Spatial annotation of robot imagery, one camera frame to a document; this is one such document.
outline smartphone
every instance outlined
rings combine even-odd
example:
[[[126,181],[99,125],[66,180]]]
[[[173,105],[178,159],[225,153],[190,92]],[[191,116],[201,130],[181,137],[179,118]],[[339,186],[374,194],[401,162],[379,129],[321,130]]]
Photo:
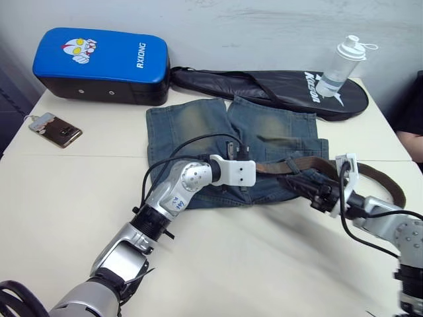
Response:
[[[29,125],[29,128],[62,149],[74,142],[82,131],[47,112]]]

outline person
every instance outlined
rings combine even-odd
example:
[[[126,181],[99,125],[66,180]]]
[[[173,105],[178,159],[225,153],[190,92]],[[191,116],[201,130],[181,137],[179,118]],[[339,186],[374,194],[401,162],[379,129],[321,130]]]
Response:
[[[397,137],[423,171],[423,71],[418,72],[406,107],[396,124]]]

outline black sleeve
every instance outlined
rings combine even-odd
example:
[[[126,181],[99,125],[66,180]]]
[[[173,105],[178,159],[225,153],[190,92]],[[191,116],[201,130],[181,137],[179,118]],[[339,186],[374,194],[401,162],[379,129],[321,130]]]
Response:
[[[418,72],[406,103],[401,107],[404,112],[399,114],[396,130],[423,135],[423,71]]]

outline cartoon sticker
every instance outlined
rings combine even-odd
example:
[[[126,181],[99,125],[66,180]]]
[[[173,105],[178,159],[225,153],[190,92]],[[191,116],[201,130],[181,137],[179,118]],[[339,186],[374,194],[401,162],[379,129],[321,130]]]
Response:
[[[96,49],[96,45],[97,42],[90,38],[88,40],[74,38],[67,41],[61,48],[63,48],[66,54],[72,55],[72,59],[77,63],[86,64],[90,61],[90,55]]]

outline white wall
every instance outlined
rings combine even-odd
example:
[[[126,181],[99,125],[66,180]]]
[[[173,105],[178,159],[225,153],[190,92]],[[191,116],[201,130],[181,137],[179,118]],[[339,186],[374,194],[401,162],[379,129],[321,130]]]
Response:
[[[172,65],[199,69],[323,70],[356,34],[380,49],[353,75],[389,114],[423,69],[422,16],[422,0],[0,0],[0,44],[41,93],[32,59],[57,26],[154,34]]]

